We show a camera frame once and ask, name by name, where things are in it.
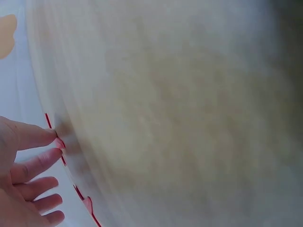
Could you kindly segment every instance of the hand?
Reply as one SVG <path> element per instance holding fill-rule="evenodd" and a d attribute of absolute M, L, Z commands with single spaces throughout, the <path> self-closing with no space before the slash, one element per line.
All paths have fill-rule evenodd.
<path fill-rule="evenodd" d="M 35 200 L 45 191 L 58 186 L 58 181 L 54 177 L 31 181 L 50 168 L 62 152 L 53 148 L 29 161 L 14 163 L 18 150 L 46 146 L 56 137 L 54 130 L 0 117 L 1 227 L 54 227 L 64 220 L 61 211 L 41 216 L 62 203 L 60 195 Z"/>

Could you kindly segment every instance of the finger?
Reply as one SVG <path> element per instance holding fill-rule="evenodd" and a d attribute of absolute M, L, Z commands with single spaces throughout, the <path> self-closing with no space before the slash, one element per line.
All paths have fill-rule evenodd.
<path fill-rule="evenodd" d="M 52 176 L 42 177 L 29 183 L 17 184 L 15 188 L 20 192 L 25 201 L 33 201 L 44 192 L 57 187 L 58 181 Z"/>
<path fill-rule="evenodd" d="M 49 210 L 62 204 L 62 197 L 58 194 L 50 195 L 45 198 L 32 202 L 40 214 L 48 212 Z"/>
<path fill-rule="evenodd" d="M 52 212 L 50 214 L 44 215 L 43 217 L 45 217 L 48 220 L 48 222 L 50 223 L 50 225 L 47 227 L 55 227 L 58 224 L 60 224 L 61 222 L 63 222 L 63 220 L 65 218 L 63 212 L 59 211 L 59 210 Z"/>
<path fill-rule="evenodd" d="M 15 163 L 10 170 L 13 184 L 26 183 L 55 164 L 62 156 L 57 148 L 50 149 L 26 162 Z"/>
<path fill-rule="evenodd" d="M 1 137 L 7 149 L 25 150 L 43 147 L 55 140 L 55 130 L 42 129 L 39 126 L 11 121 L 0 117 Z"/>

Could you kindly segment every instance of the red edge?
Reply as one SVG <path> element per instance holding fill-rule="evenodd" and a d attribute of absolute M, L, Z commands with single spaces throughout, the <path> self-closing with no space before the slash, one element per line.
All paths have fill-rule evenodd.
<path fill-rule="evenodd" d="M 49 120 L 49 117 L 48 117 L 47 113 L 45 113 L 45 118 L 46 118 L 48 127 L 49 127 L 50 129 L 52 129 L 51 121 Z M 56 145 L 57 145 L 57 148 L 59 148 L 59 149 L 65 148 L 64 142 L 63 142 L 62 139 L 60 139 L 59 137 L 57 137 L 57 139 L 56 139 Z M 61 160 L 62 160 L 64 166 L 66 166 L 66 162 L 65 162 L 65 160 L 64 160 L 63 155 L 62 155 L 62 157 L 61 157 Z M 83 201 L 83 200 L 84 200 L 84 197 L 83 197 L 83 195 L 81 194 L 79 188 L 78 188 L 76 185 L 74 185 L 74 189 L 76 190 L 76 192 L 77 192 L 78 196 L 80 197 L 80 199 Z M 94 221 L 95 221 L 95 223 L 97 224 L 97 226 L 98 226 L 98 227 L 102 227 L 101 224 L 98 222 L 98 220 L 97 220 L 95 214 L 94 214 L 93 202 L 92 202 L 92 200 L 91 200 L 91 198 L 90 198 L 89 196 L 88 196 L 88 199 L 90 200 L 90 203 L 91 203 L 91 216 L 92 216 L 92 218 L 94 219 Z"/>
<path fill-rule="evenodd" d="M 48 127 L 49 127 L 50 129 L 52 129 L 51 121 L 49 120 L 49 117 L 48 117 L 48 114 L 47 114 L 47 113 L 45 113 L 45 118 L 46 118 Z M 56 146 L 57 146 L 57 148 L 59 148 L 59 149 L 65 148 L 64 142 L 63 142 L 62 139 L 60 139 L 59 137 L 57 137 L 57 139 L 56 139 Z M 63 155 L 61 156 L 61 160 L 62 160 L 62 162 L 63 162 L 63 165 L 66 166 L 66 161 L 65 161 Z"/>
<path fill-rule="evenodd" d="M 84 197 L 83 197 L 83 195 L 81 194 L 79 188 L 78 188 L 76 185 L 74 185 L 74 188 L 75 188 L 75 190 L 76 190 L 78 196 L 80 197 L 80 199 L 83 201 L 83 200 L 84 200 Z M 90 203 L 91 203 L 91 216 L 92 216 L 92 218 L 94 219 L 94 221 L 95 221 L 95 223 L 97 224 L 98 227 L 102 227 L 101 224 L 99 223 L 99 221 L 97 220 L 95 214 L 94 214 L 93 202 L 92 202 L 91 198 L 90 198 L 89 196 L 88 196 L 87 198 L 90 200 Z"/>
<path fill-rule="evenodd" d="M 50 129 L 52 129 L 51 121 L 49 120 L 47 113 L 45 113 L 45 118 L 46 118 L 48 127 L 49 127 Z"/>

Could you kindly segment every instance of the white surface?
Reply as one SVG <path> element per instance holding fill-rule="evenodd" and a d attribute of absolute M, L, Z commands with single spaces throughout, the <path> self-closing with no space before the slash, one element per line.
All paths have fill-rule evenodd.
<path fill-rule="evenodd" d="M 15 47 L 5 59 L 0 60 L 0 115 L 47 128 L 31 68 L 24 6 L 23 0 L 0 0 L 0 17 L 15 14 L 18 22 L 14 34 Z M 36 148 L 19 152 L 17 161 L 28 159 L 45 149 Z M 65 221 L 59 225 L 60 227 L 96 226 L 76 194 L 60 160 L 39 177 L 41 176 L 55 176 L 59 181 L 59 187 L 45 195 L 58 193 L 63 198 L 63 204 L 57 208 L 65 213 Z"/>

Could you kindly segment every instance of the blurry object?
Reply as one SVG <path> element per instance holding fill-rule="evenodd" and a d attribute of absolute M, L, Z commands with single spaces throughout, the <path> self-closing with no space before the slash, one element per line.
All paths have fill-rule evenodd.
<path fill-rule="evenodd" d="M 303 226 L 302 41 L 284 12 L 27 1 L 41 102 L 103 226 Z"/>

